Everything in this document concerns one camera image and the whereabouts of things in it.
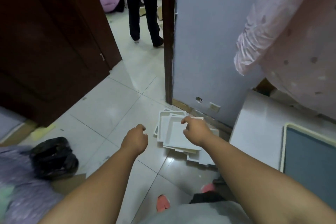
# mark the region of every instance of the hand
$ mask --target hand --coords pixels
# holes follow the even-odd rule
[[[145,126],[138,124],[135,128],[128,131],[121,143],[120,149],[130,150],[137,156],[143,153],[148,145],[148,135],[144,134],[144,130],[146,130]]]
[[[185,123],[188,125],[183,134],[194,145],[203,147],[203,142],[213,135],[204,120],[187,116],[181,121],[181,124]]]

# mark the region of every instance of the forearm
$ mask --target forearm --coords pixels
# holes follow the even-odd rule
[[[111,224],[118,218],[137,155],[118,150],[81,186],[56,205],[40,224]]]
[[[204,142],[231,191],[255,223],[334,223],[335,212],[302,185],[219,137]]]

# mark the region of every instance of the black plastic bag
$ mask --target black plastic bag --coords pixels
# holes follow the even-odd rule
[[[56,180],[73,176],[78,159],[64,137],[49,139],[33,148],[29,154],[36,178]]]

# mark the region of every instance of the wall outlet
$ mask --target wall outlet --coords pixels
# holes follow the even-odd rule
[[[221,109],[221,107],[220,107],[219,105],[216,105],[216,104],[214,104],[214,103],[210,103],[209,108],[210,108],[211,110],[213,110],[214,112],[219,112],[219,110]]]

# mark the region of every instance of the person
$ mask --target person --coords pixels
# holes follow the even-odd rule
[[[127,0],[129,32],[135,43],[140,39],[140,1]],[[162,47],[163,39],[159,36],[159,25],[157,22],[157,4],[158,0],[143,0],[146,10],[147,26],[154,47]]]
[[[143,224],[257,223],[331,224],[336,212],[301,184],[212,134],[206,123],[185,117],[183,131],[208,152],[239,204],[231,201],[171,207]],[[120,149],[81,186],[45,215],[40,224],[111,224],[118,218],[132,165],[148,144],[141,124]]]

